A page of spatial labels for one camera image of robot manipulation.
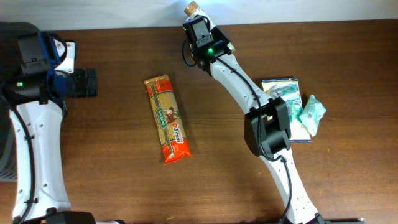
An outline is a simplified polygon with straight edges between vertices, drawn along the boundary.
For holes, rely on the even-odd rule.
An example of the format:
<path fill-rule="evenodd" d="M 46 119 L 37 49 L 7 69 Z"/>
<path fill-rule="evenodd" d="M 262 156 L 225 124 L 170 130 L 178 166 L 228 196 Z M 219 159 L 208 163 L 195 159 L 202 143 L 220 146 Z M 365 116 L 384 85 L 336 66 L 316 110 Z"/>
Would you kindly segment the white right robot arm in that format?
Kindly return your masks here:
<path fill-rule="evenodd" d="M 244 113 L 244 138 L 265 163 L 284 203 L 279 223 L 324 223 L 296 169 L 286 102 L 262 91 L 243 71 L 228 47 L 227 36 L 209 18 L 187 19 L 183 29 L 194 64 L 219 81 Z"/>

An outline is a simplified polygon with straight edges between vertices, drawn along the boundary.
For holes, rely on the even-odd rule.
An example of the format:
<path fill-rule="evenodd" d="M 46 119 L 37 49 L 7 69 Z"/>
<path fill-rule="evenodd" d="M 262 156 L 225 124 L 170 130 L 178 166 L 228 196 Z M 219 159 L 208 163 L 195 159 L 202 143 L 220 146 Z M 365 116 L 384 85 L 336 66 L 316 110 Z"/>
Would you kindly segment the white tube with tan cap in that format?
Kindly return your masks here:
<path fill-rule="evenodd" d="M 216 26 L 211 20 L 210 16 L 195 1 L 192 1 L 188 4 L 188 6 L 184 9 L 184 13 L 188 16 L 189 19 L 194 19 L 196 17 L 202 16 L 207 22 L 210 23 L 210 30 L 212 30 Z"/>

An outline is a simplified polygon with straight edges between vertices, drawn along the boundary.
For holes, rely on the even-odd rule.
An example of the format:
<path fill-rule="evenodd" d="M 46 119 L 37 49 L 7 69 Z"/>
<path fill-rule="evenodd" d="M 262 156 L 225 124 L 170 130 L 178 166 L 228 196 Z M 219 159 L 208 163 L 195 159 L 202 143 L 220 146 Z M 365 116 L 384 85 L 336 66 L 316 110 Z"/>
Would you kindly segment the yellow white snack bag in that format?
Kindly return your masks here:
<path fill-rule="evenodd" d="M 298 78 L 275 78 L 275 79 L 268 79 L 262 81 L 262 87 L 265 93 L 271 96 L 270 89 L 276 85 L 288 85 L 288 84 L 297 84 L 299 88 L 299 80 Z M 290 122 L 290 130 L 291 130 L 291 142 L 311 142 L 310 133 L 307 131 L 306 127 L 302 124 L 300 118 L 295 120 L 294 122 Z"/>

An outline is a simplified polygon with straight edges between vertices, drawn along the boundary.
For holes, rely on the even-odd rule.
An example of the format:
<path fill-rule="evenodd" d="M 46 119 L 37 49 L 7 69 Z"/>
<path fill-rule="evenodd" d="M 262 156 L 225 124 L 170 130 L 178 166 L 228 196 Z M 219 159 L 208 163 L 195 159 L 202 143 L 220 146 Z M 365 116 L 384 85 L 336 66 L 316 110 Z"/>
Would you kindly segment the small green tissue pack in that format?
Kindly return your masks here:
<path fill-rule="evenodd" d="M 289 121 L 292 123 L 299 119 L 302 112 L 302 100 L 297 84 L 279 85 L 276 84 L 270 89 L 271 97 L 281 97 L 288 110 Z"/>

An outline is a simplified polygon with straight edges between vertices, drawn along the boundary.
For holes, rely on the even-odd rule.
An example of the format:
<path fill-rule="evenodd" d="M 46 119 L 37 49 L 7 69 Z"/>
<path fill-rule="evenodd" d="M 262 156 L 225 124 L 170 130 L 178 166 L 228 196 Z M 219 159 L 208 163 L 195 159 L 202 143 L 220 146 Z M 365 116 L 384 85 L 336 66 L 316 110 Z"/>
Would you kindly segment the green plastic pouch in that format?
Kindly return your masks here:
<path fill-rule="evenodd" d="M 320 120 L 326 113 L 326 108 L 311 95 L 305 105 L 302 114 L 300 115 L 300 120 L 302 124 L 306 127 L 307 131 L 311 136 L 316 136 Z"/>

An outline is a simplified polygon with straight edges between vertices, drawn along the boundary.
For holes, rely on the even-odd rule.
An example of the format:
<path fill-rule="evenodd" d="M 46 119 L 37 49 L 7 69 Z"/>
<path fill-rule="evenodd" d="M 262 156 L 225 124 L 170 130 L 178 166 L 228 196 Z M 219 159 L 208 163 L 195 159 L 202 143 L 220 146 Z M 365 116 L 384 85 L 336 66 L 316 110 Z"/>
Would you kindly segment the orange spaghetti packet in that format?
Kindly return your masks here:
<path fill-rule="evenodd" d="M 144 81 L 154 115 L 165 163 L 190 157 L 189 143 L 168 75 Z"/>

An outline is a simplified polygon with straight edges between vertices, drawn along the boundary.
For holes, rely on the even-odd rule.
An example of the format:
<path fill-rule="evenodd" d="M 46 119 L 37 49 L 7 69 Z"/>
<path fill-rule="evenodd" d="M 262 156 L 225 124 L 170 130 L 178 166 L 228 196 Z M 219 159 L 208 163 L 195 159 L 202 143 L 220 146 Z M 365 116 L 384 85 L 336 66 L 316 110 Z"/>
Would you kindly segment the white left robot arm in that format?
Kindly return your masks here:
<path fill-rule="evenodd" d="M 21 72 L 2 84 L 16 139 L 17 195 L 13 223 L 95 223 L 71 209 L 60 150 L 68 98 L 98 95 L 93 69 L 74 68 L 76 45 L 53 32 L 18 38 Z"/>

